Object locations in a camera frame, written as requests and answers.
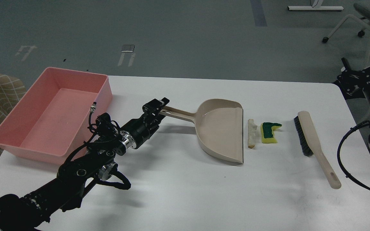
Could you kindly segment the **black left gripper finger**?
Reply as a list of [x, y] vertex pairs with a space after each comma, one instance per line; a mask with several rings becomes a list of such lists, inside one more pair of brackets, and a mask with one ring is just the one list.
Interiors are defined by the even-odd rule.
[[142, 110], [144, 113], [159, 113], [169, 102], [170, 100], [168, 98], [162, 98], [160, 100], [154, 98], [144, 104]]
[[165, 115], [162, 114], [148, 114], [146, 116], [146, 127], [148, 129], [158, 129], [164, 118]]

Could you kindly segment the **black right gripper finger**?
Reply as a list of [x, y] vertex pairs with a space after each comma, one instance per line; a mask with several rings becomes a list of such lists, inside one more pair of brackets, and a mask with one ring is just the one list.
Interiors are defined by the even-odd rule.
[[341, 58], [343, 68], [337, 80], [333, 82], [338, 86], [345, 100], [354, 98], [368, 98], [366, 91], [368, 72], [365, 70], [353, 70], [345, 57]]

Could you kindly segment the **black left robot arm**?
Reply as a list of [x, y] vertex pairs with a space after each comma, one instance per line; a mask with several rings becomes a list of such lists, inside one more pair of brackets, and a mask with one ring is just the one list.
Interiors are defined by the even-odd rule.
[[165, 118], [161, 110], [169, 99], [153, 99], [143, 105], [143, 114], [124, 126], [99, 115], [91, 123], [94, 102], [88, 118], [92, 136], [76, 148], [59, 167], [56, 178], [23, 197], [7, 194], [0, 197], [0, 231], [35, 231], [57, 210], [63, 212], [81, 207], [83, 198], [95, 185], [129, 190], [131, 183], [118, 170], [114, 158], [128, 148], [138, 149], [159, 129]]

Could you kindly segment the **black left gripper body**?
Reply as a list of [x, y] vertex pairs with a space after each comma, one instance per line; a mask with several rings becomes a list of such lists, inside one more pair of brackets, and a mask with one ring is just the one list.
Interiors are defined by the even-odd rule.
[[158, 130], [146, 127], [146, 116], [143, 114], [137, 119], [132, 119], [121, 128], [121, 135], [130, 141], [133, 149], [142, 146]]

